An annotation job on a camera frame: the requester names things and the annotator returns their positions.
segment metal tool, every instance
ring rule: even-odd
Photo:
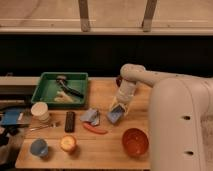
[[[45,125],[41,125],[41,126],[30,128],[30,131],[35,131],[35,130],[48,128],[48,127],[55,128],[55,127],[58,127],[59,125],[60,125],[60,121],[57,121],[57,122],[53,122],[53,123],[50,123],[50,124],[45,124]]]
[[[70,93],[74,96],[77,96],[77,97],[81,97],[83,98],[84,95],[82,93],[80,93],[79,91],[77,90],[74,90],[72,88],[70,88],[69,86],[67,86],[67,78],[66,76],[64,75],[59,75],[57,78],[56,78],[56,82],[60,85],[61,89],[65,92],[65,93]]]

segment wooden table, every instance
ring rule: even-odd
[[[109,131],[98,135],[82,127],[79,117],[86,109],[76,112],[75,132],[71,135],[77,139],[78,148],[72,155],[60,149],[60,139],[64,132],[67,110],[50,110],[53,120],[60,120],[61,126],[28,131],[16,161],[16,168],[49,168],[49,169],[150,169],[149,152],[140,158],[131,158],[123,150],[121,137],[128,128],[136,127],[148,135],[147,106],[150,87],[140,84],[131,103],[129,114],[118,125],[112,125],[106,118],[109,106],[116,94],[114,79],[95,79],[89,81],[87,109],[97,108],[100,111],[100,127]],[[32,119],[30,127],[40,125]],[[36,138],[44,138],[49,146],[49,154],[41,159],[31,155],[29,148]]]

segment paper cup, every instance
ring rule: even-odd
[[[35,103],[31,108],[31,113],[41,122],[48,122],[50,120],[48,106],[45,102]]]
[[[45,157],[48,154],[48,145],[44,139],[36,139],[30,146],[31,154],[38,157]]]

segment black wall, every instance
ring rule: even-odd
[[[68,71],[116,76],[125,63],[213,76],[213,37],[0,35],[0,75]]]

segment blue object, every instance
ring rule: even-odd
[[[48,154],[47,142],[42,138],[36,139],[30,146],[30,152],[38,157],[46,156]]]
[[[125,113],[122,106],[116,106],[111,112],[107,114],[107,118],[111,123],[115,124]]]
[[[22,109],[8,109],[4,112],[0,125],[16,125]]]

